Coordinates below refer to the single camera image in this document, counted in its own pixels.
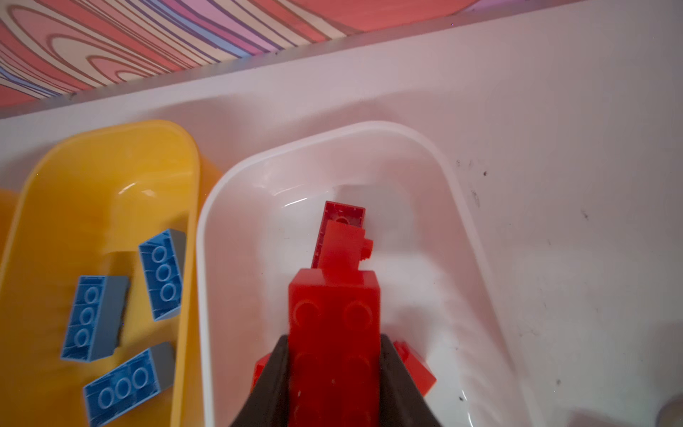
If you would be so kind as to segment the red lego brick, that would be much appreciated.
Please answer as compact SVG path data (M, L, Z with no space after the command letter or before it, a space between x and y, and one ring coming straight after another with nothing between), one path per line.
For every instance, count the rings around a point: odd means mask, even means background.
M256 363L254 365L254 373L253 373L253 377L252 377L252 384L251 384L250 391L254 390L256 384L258 383L258 381L261 377L261 374L263 373L263 370L265 369L265 367L267 366L267 364L269 362L270 356L271 356L271 353L267 353L266 355L261 357L261 359L258 359L258 361L256 361Z
M313 254L311 268L318 268L318 262L321 255L325 230L329 221L340 222L350 226L363 228L365 221L366 209L361 206L352 206L339 202L328 200L325 203L320 227L318 231L318 239Z
M397 340L393 345L418 391L425 397L436 384L437 378L423 357L407 342Z
M317 268L335 276L349 275L359 270L360 263L371 257L373 249L374 242L366 237L362 227L330 220L318 251Z
M381 289L371 270L289 285L289 425L377 426Z

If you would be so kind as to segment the blue lego brick studs up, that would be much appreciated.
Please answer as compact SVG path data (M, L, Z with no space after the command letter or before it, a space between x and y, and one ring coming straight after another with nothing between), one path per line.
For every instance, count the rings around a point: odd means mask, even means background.
M186 244L184 232L168 229L138 246L154 321L181 311Z

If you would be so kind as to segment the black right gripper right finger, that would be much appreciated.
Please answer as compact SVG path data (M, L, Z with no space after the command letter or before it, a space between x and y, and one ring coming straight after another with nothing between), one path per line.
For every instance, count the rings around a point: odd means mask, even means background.
M380 343L380 426L441 427L389 336Z

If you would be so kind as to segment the blue lego brick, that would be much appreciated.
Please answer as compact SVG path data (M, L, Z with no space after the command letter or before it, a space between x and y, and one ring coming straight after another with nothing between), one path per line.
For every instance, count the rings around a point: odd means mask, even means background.
M159 343L83 388L90 426L103 426L174 385L172 343Z
M114 354L129 287L126 276L78 278L61 359L90 363Z

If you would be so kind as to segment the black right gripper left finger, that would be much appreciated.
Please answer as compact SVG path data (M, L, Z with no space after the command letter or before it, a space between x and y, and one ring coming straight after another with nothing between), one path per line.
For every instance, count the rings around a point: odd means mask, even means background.
M289 348L288 335L279 337L269 362L232 427L288 426Z

